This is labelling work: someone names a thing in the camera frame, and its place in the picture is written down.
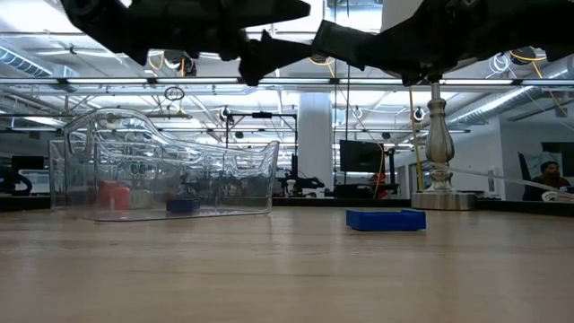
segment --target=blue tray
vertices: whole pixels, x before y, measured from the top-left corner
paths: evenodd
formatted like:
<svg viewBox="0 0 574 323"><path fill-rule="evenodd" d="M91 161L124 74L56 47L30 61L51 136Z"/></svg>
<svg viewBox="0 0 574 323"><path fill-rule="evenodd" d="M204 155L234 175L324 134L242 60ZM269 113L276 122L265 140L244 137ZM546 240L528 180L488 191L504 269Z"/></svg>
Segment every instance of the blue tray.
<svg viewBox="0 0 574 323"><path fill-rule="evenodd" d="M427 228L421 211L362 212L347 210L347 226L357 231L417 231Z"/></svg>

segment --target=silver lamp base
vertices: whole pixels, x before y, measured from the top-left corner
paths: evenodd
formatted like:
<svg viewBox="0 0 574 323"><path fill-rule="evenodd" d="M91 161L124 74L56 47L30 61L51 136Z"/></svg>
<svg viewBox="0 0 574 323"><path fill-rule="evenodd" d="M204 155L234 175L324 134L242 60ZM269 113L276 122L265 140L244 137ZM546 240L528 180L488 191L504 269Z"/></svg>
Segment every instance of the silver lamp base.
<svg viewBox="0 0 574 323"><path fill-rule="evenodd" d="M425 191L414 193L411 206L422 210L470 211L476 196L471 193Z"/></svg>

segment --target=blue object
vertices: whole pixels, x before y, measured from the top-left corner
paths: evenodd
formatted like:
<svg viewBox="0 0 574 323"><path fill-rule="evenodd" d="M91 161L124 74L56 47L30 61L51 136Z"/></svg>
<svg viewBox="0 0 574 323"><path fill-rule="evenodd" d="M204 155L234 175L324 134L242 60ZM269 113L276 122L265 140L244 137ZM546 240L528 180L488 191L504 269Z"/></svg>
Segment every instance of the blue object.
<svg viewBox="0 0 574 323"><path fill-rule="evenodd" d="M199 211L199 198L180 198L166 202L166 211L173 214L190 214Z"/></svg>
<svg viewBox="0 0 574 323"><path fill-rule="evenodd" d="M347 210L347 226L357 231L417 231L427 228L426 213L401 210L400 212L362 212Z"/></svg>

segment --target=transparent plastic bin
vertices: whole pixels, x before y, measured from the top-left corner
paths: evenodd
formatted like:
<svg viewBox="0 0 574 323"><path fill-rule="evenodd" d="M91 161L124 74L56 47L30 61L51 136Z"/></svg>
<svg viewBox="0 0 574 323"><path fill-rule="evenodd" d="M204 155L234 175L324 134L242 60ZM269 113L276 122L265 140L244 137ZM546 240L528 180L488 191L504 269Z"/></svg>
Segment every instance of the transparent plastic bin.
<svg viewBox="0 0 574 323"><path fill-rule="evenodd" d="M124 222L271 210L278 142L258 152L184 142L129 109L81 116L64 127L64 139L64 205L81 217ZM61 161L52 158L61 153L58 145L50 145L53 188L61 171ZM173 199L197 201L199 210L169 213Z"/></svg>

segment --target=monitor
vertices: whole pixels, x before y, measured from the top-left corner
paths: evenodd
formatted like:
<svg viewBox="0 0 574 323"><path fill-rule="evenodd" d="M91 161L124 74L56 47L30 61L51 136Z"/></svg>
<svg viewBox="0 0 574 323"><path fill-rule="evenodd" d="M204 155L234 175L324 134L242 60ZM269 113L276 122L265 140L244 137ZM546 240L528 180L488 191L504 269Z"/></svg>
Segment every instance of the monitor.
<svg viewBox="0 0 574 323"><path fill-rule="evenodd" d="M12 172L20 170L44 170L43 156L12 156Z"/></svg>
<svg viewBox="0 0 574 323"><path fill-rule="evenodd" d="M341 171L379 173L385 172L385 163L380 168L383 154L375 143L341 140Z"/></svg>

